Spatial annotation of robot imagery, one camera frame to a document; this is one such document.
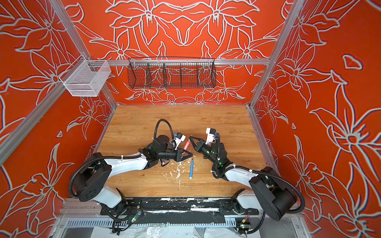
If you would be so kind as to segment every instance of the white wire basket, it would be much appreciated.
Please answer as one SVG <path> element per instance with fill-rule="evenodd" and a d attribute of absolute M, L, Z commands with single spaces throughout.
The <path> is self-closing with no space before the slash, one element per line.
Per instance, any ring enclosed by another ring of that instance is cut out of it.
<path fill-rule="evenodd" d="M 79 61 L 79 66 L 65 81 L 65 88 L 72 96 L 96 97 L 111 73 L 109 63 L 104 61 L 98 71 L 92 71 L 86 61 Z"/>

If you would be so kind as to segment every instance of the black cable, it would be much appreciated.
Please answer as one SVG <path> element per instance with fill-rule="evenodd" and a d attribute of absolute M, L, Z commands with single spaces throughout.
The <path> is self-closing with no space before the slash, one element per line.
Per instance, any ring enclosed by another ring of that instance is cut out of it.
<path fill-rule="evenodd" d="M 117 221 L 117 220 L 115 220 L 115 218 L 118 219 L 118 217 L 119 217 L 122 213 L 124 213 L 125 210 L 124 210 L 124 211 L 123 211 L 123 210 L 120 211 L 120 212 L 116 215 L 115 218 L 114 218 L 113 216 L 110 216 L 110 218 L 113 219 L 113 221 L 112 221 L 112 232 L 113 232 L 113 233 L 116 233 L 117 235 L 119 235 L 120 232 L 127 230 L 128 226 L 126 226 L 126 227 L 123 228 L 123 229 L 120 229 L 120 228 L 119 228 L 119 225 L 118 225 L 118 228 L 115 228 L 115 225 L 116 225 L 117 222 L 118 222 L 118 223 L 121 223 L 121 222 L 127 221 L 127 220 L 129 219 L 129 217 L 130 217 L 130 215 L 131 215 L 131 212 L 132 212 L 132 209 L 131 209 L 131 207 L 128 207 L 128 209 L 129 209 L 129 212 L 128 212 L 128 214 L 126 215 L 125 218 L 121 218 L 122 221 Z"/>
<path fill-rule="evenodd" d="M 167 164 L 169 164 L 170 160 L 165 160 L 165 161 L 168 161 L 167 163 L 165 163 L 164 165 L 162 165 L 162 167 L 166 166 Z"/>
<path fill-rule="evenodd" d="M 216 169 L 216 165 L 218 164 L 218 162 L 219 162 L 219 160 L 218 159 L 221 159 L 220 157 L 219 157 L 219 148 L 220 148 L 220 138 L 219 138 L 219 133 L 217 133 L 216 134 L 216 141 L 217 141 L 217 146 L 218 146 L 218 149 L 217 149 L 217 159 L 216 159 L 216 161 L 214 161 L 214 163 L 213 163 L 213 166 L 212 166 L 212 171 L 216 171 L 217 169 Z"/>
<path fill-rule="evenodd" d="M 216 178 L 216 179 L 220 179 L 220 178 L 222 178 L 223 176 L 224 176 L 224 174 L 227 172 L 227 171 L 229 171 L 229 170 L 231 170 L 231 169 L 234 169 L 234 168 L 237 168 L 237 169 L 243 169 L 243 170 L 246 170 L 246 171 L 250 171 L 250 169 L 248 169 L 248 168 L 246 168 L 246 167 L 243 167 L 243 166 L 238 166 L 238 165 L 236 165 L 236 166 L 231 166 L 231 167 L 229 167 L 229 168 L 226 168 L 220 175 L 215 175 L 214 173 L 212 173 L 213 174 L 213 176 Z M 279 176 L 276 176 L 276 175 L 273 175 L 273 174 L 269 174 L 269 173 L 267 173 L 267 172 L 263 172 L 263 171 L 257 171 L 257 170 L 251 170 L 251 172 L 253 173 L 253 174 L 261 174 L 261 175 L 265 175 L 265 176 L 268 176 L 268 177 L 272 177 L 272 178 L 274 178 L 274 179 L 278 179 L 278 180 L 280 180 L 280 181 L 282 181 L 282 182 L 284 182 L 284 183 L 286 183 L 288 186 L 290 186 L 293 190 L 294 190 L 294 192 L 298 195 L 298 197 L 299 197 L 299 199 L 300 199 L 300 205 L 299 205 L 299 207 L 298 208 L 296 208 L 296 209 L 291 209 L 291 210 L 288 210 L 286 213 L 299 213 L 299 212 L 301 212 L 301 211 L 303 211 L 303 209 L 304 209 L 304 207 L 306 206 L 306 201 L 304 200 L 304 197 L 303 197 L 303 195 L 302 195 L 302 193 L 292 184 L 292 183 L 290 183 L 289 181 L 287 181 L 287 180 L 285 180 L 284 178 L 282 178 L 282 177 L 279 177 Z"/>
<path fill-rule="evenodd" d="M 141 154 L 140 155 L 134 155 L 134 156 L 125 156 L 123 158 L 126 158 L 126 159 L 137 159 L 137 158 L 140 158 L 140 157 L 141 157 Z M 83 165 L 81 165 L 73 173 L 73 176 L 70 178 L 69 187 L 67 188 L 67 191 L 69 192 L 70 197 L 72 197 L 72 198 L 78 198 L 78 195 L 76 195 L 73 192 L 73 184 L 74 184 L 75 178 L 78 176 L 78 174 L 80 173 L 80 171 L 82 169 L 84 169 L 85 167 L 91 165 L 94 162 L 99 162 L 99 161 L 102 161 L 104 159 L 118 159 L 119 160 L 120 158 L 121 158 L 120 156 L 102 156 L 102 157 L 99 157 L 99 158 L 95 158 L 95 159 L 89 160 L 89 161 L 85 162 Z"/>
<path fill-rule="evenodd" d="M 174 151 L 174 149 L 176 148 L 176 145 L 177 145 L 177 144 L 176 144 L 175 139 L 172 139 L 172 140 L 171 140 L 171 143 L 169 143 L 169 147 L 171 147 L 171 150 L 172 150 L 172 151 Z"/>
<path fill-rule="evenodd" d="M 231 209 L 227 209 L 226 207 L 224 207 L 224 206 L 218 206 L 219 208 L 221 208 L 221 209 L 224 209 L 225 211 L 231 211 Z"/>
<path fill-rule="evenodd" d="M 254 232 L 256 232 L 257 230 L 260 229 L 260 227 L 262 226 L 262 224 L 264 222 L 265 215 L 266 215 L 266 213 L 263 212 L 262 217 L 261 217 L 261 221 L 258 223 L 258 225 L 253 230 L 248 231 L 247 234 L 253 234 Z M 246 231 L 245 230 L 241 230 L 240 228 L 238 228 L 238 233 L 240 233 L 240 234 L 246 234 Z"/>
<path fill-rule="evenodd" d="M 165 120 L 165 119 L 160 119 L 160 120 L 156 123 L 155 133 L 154 133 L 154 139 L 156 138 L 157 128 L 159 128 L 159 124 L 160 124 L 160 122 L 162 122 L 162 121 L 168 124 L 169 129 L 171 130 L 171 136 L 172 136 L 172 139 L 174 139 L 171 124 L 169 124 L 169 122 L 168 122 L 167 120 Z"/>
<path fill-rule="evenodd" d="M 112 215 L 109 210 L 110 208 L 106 205 L 106 204 L 103 204 L 103 203 L 100 203 L 101 207 L 103 208 L 104 211 L 106 211 L 107 215 L 112 219 L 112 220 L 115 220 L 117 222 L 124 222 L 125 220 L 125 217 L 124 218 L 118 218 L 118 217 L 114 217 L 114 215 Z"/>

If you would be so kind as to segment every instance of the orange wall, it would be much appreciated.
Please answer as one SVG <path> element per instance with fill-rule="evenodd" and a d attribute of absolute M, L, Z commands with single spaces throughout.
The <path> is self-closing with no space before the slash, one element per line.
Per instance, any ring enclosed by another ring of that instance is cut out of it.
<path fill-rule="evenodd" d="M 0 143 L 60 83 L 79 53 L 49 1 L 0 3 Z M 0 237 L 47 237 L 70 174 L 111 113 L 100 97 L 64 92 L 0 169 Z"/>
<path fill-rule="evenodd" d="M 1 166 L 0 237 L 48 237 L 70 175 L 89 157 L 111 107 L 100 97 L 56 101 Z"/>
<path fill-rule="evenodd" d="M 46 2 L 0 3 L 0 143 L 79 56 Z"/>
<path fill-rule="evenodd" d="M 292 1 L 63 0 L 93 59 L 192 56 L 269 57 Z M 120 104 L 242 104 L 264 70 L 218 67 L 211 89 L 131 89 L 125 67 L 114 67 L 108 87 Z"/>
<path fill-rule="evenodd" d="M 308 0 L 255 106 L 313 237 L 381 236 L 379 1 Z"/>

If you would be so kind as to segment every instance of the red marker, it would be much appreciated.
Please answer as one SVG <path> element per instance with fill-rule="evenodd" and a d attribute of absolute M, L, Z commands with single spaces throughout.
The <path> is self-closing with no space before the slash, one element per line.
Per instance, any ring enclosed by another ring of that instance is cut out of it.
<path fill-rule="evenodd" d="M 188 148 L 188 146 L 189 146 L 190 143 L 191 143 L 191 141 L 188 140 L 187 143 L 186 143 L 185 146 L 184 146 L 184 150 L 186 150 L 186 149 Z"/>

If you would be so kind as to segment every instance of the white plastic sheet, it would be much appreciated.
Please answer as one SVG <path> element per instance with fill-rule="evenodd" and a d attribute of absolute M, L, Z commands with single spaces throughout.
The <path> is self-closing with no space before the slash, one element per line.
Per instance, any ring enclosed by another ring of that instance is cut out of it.
<path fill-rule="evenodd" d="M 94 227 L 91 238 L 202 238 L 195 232 L 194 227 L 190 226 L 170 226 L 165 227 L 159 225 L 156 227 L 146 228 L 129 228 L 120 233 L 119 236 L 112 234 L 111 229 Z M 238 235 L 237 233 L 227 228 L 206 228 L 203 238 L 240 238 L 245 235 Z M 259 231 L 247 236 L 248 238 L 261 238 Z"/>

